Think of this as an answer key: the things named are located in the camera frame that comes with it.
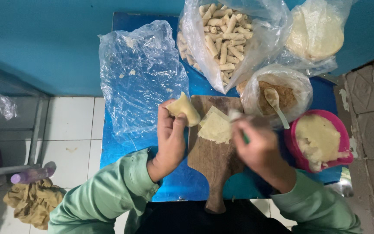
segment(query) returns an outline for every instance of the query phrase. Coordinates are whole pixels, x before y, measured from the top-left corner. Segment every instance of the person's left hand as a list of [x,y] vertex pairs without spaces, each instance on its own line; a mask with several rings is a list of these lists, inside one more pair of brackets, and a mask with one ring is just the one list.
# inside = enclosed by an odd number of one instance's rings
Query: person's left hand
[[158,107],[158,153],[147,162],[148,174],[153,182],[169,175],[183,160],[186,148],[184,128],[187,118],[185,114],[180,114],[175,119],[170,116],[165,107],[174,101],[175,99],[170,99]]

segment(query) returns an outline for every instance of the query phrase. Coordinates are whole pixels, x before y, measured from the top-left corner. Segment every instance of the purple bottle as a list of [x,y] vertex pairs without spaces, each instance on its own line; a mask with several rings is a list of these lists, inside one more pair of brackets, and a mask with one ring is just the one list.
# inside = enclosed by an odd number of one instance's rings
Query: purple bottle
[[26,171],[13,174],[13,176],[11,176],[11,183],[29,184],[37,180],[51,177],[54,173],[54,169],[49,167],[39,169],[28,169]]

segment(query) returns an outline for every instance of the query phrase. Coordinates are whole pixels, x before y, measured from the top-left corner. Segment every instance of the cutting board handle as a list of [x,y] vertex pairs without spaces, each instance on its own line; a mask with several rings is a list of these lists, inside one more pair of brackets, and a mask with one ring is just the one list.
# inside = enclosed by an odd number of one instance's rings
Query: cutting board handle
[[226,207],[223,203],[223,186],[225,180],[214,180],[215,183],[209,184],[209,197],[207,198],[205,210],[210,214],[223,214]]

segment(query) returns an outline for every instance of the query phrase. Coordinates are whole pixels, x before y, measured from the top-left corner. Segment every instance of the brown ground filling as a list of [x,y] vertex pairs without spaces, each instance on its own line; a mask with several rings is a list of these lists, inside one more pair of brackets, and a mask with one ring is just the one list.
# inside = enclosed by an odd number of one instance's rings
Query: brown ground filling
[[260,97],[259,97],[259,106],[261,107],[261,111],[263,115],[272,115],[276,114],[276,111],[272,108],[272,106],[268,103],[265,98],[264,91],[266,88],[274,88],[279,95],[279,108],[282,112],[287,113],[288,110],[297,104],[297,100],[294,97],[292,92],[292,88],[288,88],[282,85],[273,85],[265,81],[259,81],[259,89]]

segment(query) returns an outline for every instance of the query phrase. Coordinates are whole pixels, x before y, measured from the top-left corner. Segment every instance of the white spoon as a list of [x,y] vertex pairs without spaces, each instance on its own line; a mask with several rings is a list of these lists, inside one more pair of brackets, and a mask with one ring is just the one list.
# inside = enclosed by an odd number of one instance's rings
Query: white spoon
[[282,113],[281,109],[279,108],[278,92],[274,88],[266,88],[264,93],[265,93],[266,100],[272,106],[272,108],[276,111],[279,118],[281,119],[282,124],[284,125],[284,129],[289,129],[290,125],[288,124],[288,121],[285,118],[285,115]]

